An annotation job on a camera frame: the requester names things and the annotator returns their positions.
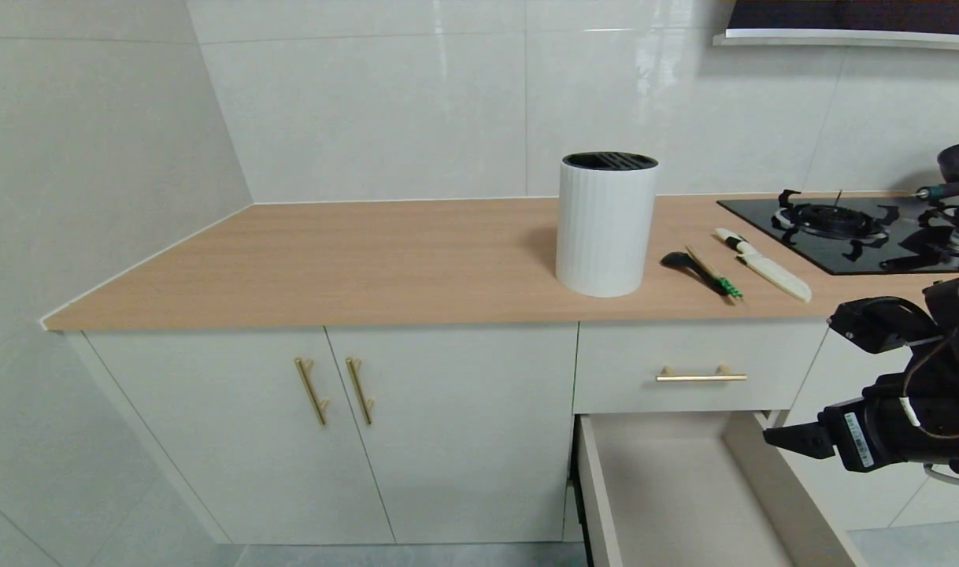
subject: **white knife handle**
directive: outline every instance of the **white knife handle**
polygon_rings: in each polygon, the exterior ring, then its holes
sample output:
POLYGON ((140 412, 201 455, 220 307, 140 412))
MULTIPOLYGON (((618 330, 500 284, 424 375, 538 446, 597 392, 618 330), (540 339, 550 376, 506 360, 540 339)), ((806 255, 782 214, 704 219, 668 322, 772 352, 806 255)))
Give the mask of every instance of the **white knife handle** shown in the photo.
POLYGON ((738 234, 731 232, 731 230, 726 228, 716 228, 714 229, 714 234, 716 234, 717 237, 721 239, 721 242, 724 243, 728 243, 728 238, 735 238, 735 240, 738 240, 739 244, 735 245, 735 250, 737 250, 739 254, 743 256, 760 253, 760 251, 754 248, 752 244, 749 244, 745 238, 738 236, 738 234))

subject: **drawer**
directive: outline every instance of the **drawer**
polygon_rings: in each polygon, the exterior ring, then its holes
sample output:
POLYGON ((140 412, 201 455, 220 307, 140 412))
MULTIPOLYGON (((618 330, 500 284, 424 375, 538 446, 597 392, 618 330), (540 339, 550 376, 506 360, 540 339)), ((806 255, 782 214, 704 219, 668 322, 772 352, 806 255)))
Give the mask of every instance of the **drawer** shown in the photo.
POLYGON ((822 320, 581 323, 574 413, 785 410, 826 334, 822 320), (713 376, 745 380, 659 380, 713 376))
POLYGON ((573 476, 594 567, 867 567, 752 413, 581 416, 573 476))

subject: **gray floor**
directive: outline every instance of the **gray floor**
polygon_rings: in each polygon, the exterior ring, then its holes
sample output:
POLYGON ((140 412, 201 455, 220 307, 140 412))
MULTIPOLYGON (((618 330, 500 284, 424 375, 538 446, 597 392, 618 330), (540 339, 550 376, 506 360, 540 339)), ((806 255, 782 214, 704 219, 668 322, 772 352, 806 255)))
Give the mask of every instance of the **gray floor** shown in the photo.
MULTIPOLYGON (((959 521, 851 532, 871 567, 959 567, 959 521)), ((585 567, 583 544, 248 546, 237 567, 585 567)))

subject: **wooden countertop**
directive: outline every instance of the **wooden countertop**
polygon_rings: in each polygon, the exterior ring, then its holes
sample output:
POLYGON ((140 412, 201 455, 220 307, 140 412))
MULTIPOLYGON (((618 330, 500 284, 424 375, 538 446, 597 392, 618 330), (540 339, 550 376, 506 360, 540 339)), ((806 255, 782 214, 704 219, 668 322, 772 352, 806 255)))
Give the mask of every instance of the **wooden countertop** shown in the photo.
POLYGON ((555 198, 253 205, 43 323, 87 330, 827 317, 840 302, 871 295, 922 304, 923 287, 958 276, 829 276, 717 198, 657 198, 644 284, 623 298, 584 297, 555 279, 555 198), (710 236, 717 226, 807 281, 813 300, 803 304, 740 265, 710 236), (746 305, 727 305, 659 265, 685 244, 746 305))

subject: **open drawer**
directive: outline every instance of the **open drawer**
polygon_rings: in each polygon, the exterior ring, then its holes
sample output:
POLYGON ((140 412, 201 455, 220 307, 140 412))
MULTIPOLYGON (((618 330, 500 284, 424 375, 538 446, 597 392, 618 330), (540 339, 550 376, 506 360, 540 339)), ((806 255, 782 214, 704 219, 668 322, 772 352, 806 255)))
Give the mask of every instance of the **open drawer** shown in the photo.
POLYGON ((577 424, 594 567, 867 567, 753 413, 610 413, 577 424))

